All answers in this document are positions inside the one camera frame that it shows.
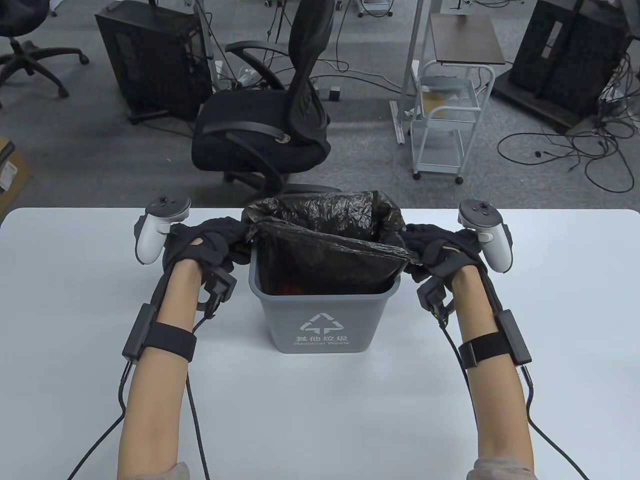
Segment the person's left hand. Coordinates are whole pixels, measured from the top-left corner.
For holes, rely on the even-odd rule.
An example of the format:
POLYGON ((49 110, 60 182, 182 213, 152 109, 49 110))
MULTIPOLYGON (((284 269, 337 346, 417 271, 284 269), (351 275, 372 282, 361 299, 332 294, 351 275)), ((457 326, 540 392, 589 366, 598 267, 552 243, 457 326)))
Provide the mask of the person's left hand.
POLYGON ((231 217, 208 219, 197 226, 172 224, 164 243, 162 268, 167 272, 190 259, 198 263, 202 281, 212 278, 216 269, 230 274, 234 265, 250 263, 248 235, 249 226, 231 217))

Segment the person's right hand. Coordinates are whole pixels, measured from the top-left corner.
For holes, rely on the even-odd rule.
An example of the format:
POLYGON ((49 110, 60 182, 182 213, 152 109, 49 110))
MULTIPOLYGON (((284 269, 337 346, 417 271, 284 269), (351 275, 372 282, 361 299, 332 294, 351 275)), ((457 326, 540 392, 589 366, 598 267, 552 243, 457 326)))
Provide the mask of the person's right hand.
POLYGON ((434 224, 407 224, 400 237, 414 257, 404 272, 416 283, 436 277, 453 292, 453 280, 464 267, 474 266, 487 273, 480 256, 482 247, 471 230, 449 231, 434 224))

